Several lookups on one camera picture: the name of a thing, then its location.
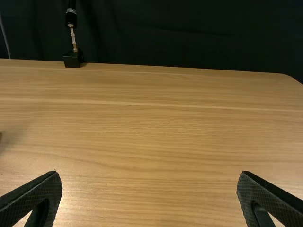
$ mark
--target wooden table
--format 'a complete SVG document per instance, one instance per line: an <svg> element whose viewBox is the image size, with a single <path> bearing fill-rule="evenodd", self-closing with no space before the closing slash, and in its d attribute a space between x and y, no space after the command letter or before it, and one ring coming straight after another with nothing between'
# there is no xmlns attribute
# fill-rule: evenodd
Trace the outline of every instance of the wooden table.
<svg viewBox="0 0 303 227"><path fill-rule="evenodd" d="M0 130L0 194L57 170L56 227L244 227L243 170L303 198L282 74L0 60Z"/></svg>

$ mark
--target dark backdrop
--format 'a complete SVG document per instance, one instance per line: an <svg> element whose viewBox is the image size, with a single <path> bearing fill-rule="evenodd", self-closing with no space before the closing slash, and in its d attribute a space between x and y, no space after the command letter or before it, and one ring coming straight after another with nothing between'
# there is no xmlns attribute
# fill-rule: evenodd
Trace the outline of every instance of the dark backdrop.
<svg viewBox="0 0 303 227"><path fill-rule="evenodd" d="M0 2L12 58L60 61L71 49L67 0ZM77 0L76 10L88 62L280 72L303 82L301 0Z"/></svg>

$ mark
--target cable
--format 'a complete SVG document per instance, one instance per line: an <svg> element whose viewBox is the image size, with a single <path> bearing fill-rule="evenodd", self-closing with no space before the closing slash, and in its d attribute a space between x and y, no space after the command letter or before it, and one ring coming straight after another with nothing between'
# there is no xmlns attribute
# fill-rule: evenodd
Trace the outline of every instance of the cable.
<svg viewBox="0 0 303 227"><path fill-rule="evenodd" d="M1 30L2 30L2 34L3 34L3 38L4 38L4 42L5 42L6 50L8 52L9 59L11 59L10 51L9 51L9 43L8 43L8 40L6 39L1 13L0 13L0 27L1 27Z"/></svg>

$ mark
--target table surface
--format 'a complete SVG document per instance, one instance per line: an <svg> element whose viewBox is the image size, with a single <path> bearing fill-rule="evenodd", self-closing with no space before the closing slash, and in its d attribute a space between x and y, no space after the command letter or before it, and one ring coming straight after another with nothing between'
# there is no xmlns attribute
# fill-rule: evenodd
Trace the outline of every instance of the table surface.
<svg viewBox="0 0 303 227"><path fill-rule="evenodd" d="M244 170L303 198L283 74L0 60L0 131L0 194L55 169L55 227L243 227Z"/></svg>

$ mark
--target wood grain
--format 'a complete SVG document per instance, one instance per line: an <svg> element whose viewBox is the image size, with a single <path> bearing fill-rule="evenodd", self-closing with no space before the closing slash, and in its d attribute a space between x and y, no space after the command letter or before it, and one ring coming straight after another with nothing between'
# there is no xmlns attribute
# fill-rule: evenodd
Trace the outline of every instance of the wood grain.
<svg viewBox="0 0 303 227"><path fill-rule="evenodd" d="M289 76L0 60L0 194L56 169L56 227L243 227L243 170L303 198Z"/></svg>

